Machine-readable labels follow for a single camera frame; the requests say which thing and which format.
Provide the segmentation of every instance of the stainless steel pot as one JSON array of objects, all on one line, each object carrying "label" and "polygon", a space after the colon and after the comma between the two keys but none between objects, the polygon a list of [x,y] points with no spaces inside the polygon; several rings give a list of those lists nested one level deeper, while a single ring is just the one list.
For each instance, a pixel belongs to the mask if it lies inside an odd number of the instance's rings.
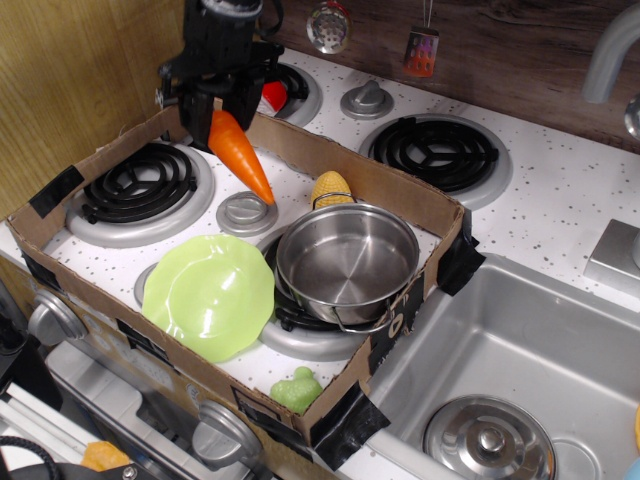
[{"label": "stainless steel pot", "polygon": [[345,329],[382,317],[415,274],[419,253],[402,219],[373,205],[341,203],[289,226],[276,264],[301,307]]}]

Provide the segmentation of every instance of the lid knob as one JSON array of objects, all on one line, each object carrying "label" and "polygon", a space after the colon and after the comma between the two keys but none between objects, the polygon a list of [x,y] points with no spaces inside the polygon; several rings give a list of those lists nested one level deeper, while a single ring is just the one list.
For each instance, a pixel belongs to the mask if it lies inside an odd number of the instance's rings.
[{"label": "lid knob", "polygon": [[478,449],[481,453],[497,456],[505,445],[504,434],[495,427],[487,427],[478,434]]}]

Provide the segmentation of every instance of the oven door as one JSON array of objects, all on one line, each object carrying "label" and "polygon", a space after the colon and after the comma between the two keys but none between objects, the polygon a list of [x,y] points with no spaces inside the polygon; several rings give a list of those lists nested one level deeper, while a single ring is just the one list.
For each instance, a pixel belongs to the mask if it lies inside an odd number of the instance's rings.
[{"label": "oven door", "polygon": [[[145,399],[138,389],[70,343],[62,342],[58,345],[47,356],[46,363],[57,383],[89,412],[101,432],[111,437],[108,438],[110,441],[156,478],[272,478],[270,472],[255,462],[245,462],[251,468],[235,461],[216,470],[209,469],[192,455],[191,438],[185,439],[184,435],[180,436],[174,429],[167,427],[178,418],[184,419],[184,411],[175,405],[163,406],[164,418],[149,417],[145,414]],[[185,426],[184,421],[182,423],[176,430],[192,429],[191,425]]]}]

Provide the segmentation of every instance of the green toy vegetable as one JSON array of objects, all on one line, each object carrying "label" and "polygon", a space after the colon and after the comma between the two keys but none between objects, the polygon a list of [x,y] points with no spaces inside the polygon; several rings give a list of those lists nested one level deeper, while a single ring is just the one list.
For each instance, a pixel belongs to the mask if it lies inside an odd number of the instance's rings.
[{"label": "green toy vegetable", "polygon": [[271,387],[270,396],[292,412],[302,414],[321,393],[322,387],[311,369],[298,367],[293,380],[280,380]]}]

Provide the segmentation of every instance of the wood panel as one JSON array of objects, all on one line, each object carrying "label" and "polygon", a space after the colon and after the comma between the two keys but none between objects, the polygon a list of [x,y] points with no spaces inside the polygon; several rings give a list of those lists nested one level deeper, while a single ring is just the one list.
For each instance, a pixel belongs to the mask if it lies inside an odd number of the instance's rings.
[{"label": "wood panel", "polygon": [[[633,46],[610,101],[580,89],[591,52],[632,0],[434,0],[440,32],[435,74],[402,73],[418,0],[342,0],[353,19],[349,47],[315,50],[306,36],[311,0],[283,0],[274,38],[289,48],[474,105],[640,151],[625,131],[626,103],[640,91]],[[157,111],[157,68],[182,50],[182,0],[3,2],[0,15],[0,217],[23,205],[64,167]],[[265,24],[274,21],[265,1]]]},{"label": "wood panel", "polygon": [[157,112],[156,72],[182,49],[182,10],[169,0],[3,2],[0,218]]},{"label": "wood panel", "polygon": [[[314,2],[283,0],[286,21],[274,39],[423,90],[640,151],[622,119],[627,102],[640,92],[640,46],[629,50],[608,103],[591,105],[580,96],[594,46],[631,0],[434,0],[431,27],[440,38],[429,79],[402,73],[411,26],[422,24],[422,2],[341,2],[353,20],[345,51],[324,55],[311,46],[305,24]],[[270,10],[268,15],[265,21],[272,21]]]}]

